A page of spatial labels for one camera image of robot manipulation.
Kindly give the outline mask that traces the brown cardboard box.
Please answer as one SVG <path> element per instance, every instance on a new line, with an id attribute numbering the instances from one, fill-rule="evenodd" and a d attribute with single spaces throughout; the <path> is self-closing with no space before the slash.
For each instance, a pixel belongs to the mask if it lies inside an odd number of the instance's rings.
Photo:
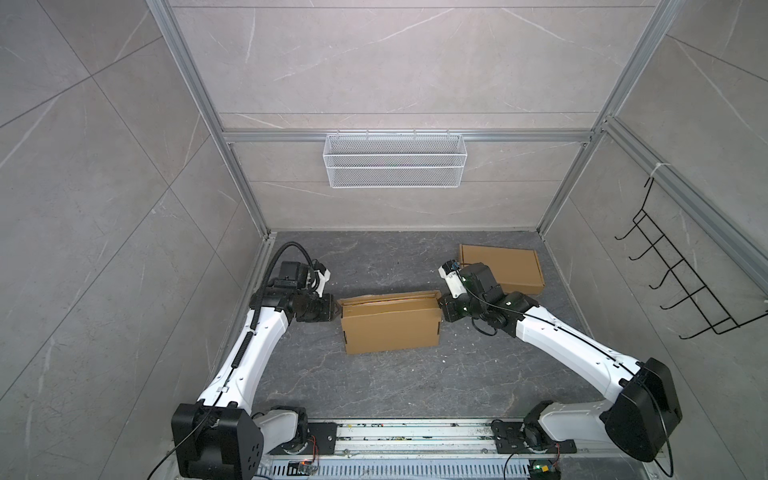
<path id="1" fill-rule="evenodd" d="M 346 353 L 397 351 L 439 344 L 439 291 L 364 295 L 340 301 Z"/>
<path id="2" fill-rule="evenodd" d="M 505 292 L 538 295 L 546 286 L 539 257 L 534 250 L 462 244 L 459 257 L 462 265 L 487 265 Z"/>

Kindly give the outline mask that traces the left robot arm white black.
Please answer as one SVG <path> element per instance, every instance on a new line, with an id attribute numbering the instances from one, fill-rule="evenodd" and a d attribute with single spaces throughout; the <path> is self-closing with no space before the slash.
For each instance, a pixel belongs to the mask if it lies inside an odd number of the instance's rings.
<path id="1" fill-rule="evenodd" d="M 285 261 L 276 278 L 257 290 L 237 342 L 194 403 L 171 419 L 179 473 L 188 479 L 251 479 L 275 449 L 299 453 L 309 442 L 302 407 L 257 413 L 255 394 L 271 355 L 293 322 L 329 322 L 337 303 L 325 292 L 330 271 L 319 261 Z"/>

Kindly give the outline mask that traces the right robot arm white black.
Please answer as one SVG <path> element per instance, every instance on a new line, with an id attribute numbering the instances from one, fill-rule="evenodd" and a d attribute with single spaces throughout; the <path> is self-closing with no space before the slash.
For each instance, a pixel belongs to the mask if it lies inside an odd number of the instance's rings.
<path id="1" fill-rule="evenodd" d="M 542 401 L 513 439 L 521 449 L 544 453 L 568 441 L 612 443 L 629 457 L 650 463 L 683 418 L 670 369 L 650 358 L 624 355 L 559 320 L 521 292 L 506 293 L 483 263 L 455 260 L 438 270 L 449 291 L 438 304 L 449 322 L 487 324 L 484 335 L 504 332 L 547 353 L 586 380 L 602 396 L 595 402 Z"/>

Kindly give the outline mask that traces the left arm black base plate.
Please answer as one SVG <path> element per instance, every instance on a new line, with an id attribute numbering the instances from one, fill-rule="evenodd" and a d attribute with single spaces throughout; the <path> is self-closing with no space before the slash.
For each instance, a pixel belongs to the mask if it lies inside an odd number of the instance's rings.
<path id="1" fill-rule="evenodd" d="M 290 455 L 332 455 L 335 452 L 337 432 L 338 424 L 335 422 L 310 421 L 303 440 L 298 440 L 285 452 Z"/>

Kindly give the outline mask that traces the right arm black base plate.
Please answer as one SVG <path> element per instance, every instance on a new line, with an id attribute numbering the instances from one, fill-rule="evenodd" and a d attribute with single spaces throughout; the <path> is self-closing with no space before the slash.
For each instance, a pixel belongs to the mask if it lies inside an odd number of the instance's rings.
<path id="1" fill-rule="evenodd" d="M 575 454 L 573 440 L 556 441 L 535 422 L 524 423 L 495 419 L 490 423 L 499 454 Z"/>

